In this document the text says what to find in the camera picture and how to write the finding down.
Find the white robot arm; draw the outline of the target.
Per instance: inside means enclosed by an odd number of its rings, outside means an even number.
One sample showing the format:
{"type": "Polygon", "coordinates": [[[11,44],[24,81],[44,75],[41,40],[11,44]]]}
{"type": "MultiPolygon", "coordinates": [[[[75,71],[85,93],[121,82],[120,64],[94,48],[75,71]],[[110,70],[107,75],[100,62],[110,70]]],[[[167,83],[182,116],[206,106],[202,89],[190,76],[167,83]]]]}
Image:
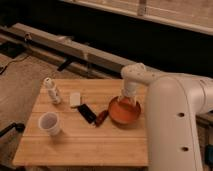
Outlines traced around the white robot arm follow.
{"type": "Polygon", "coordinates": [[[148,86],[145,117],[149,171],[203,171],[196,116],[213,110],[213,78],[151,72],[142,63],[122,68],[122,94],[148,86]]]}

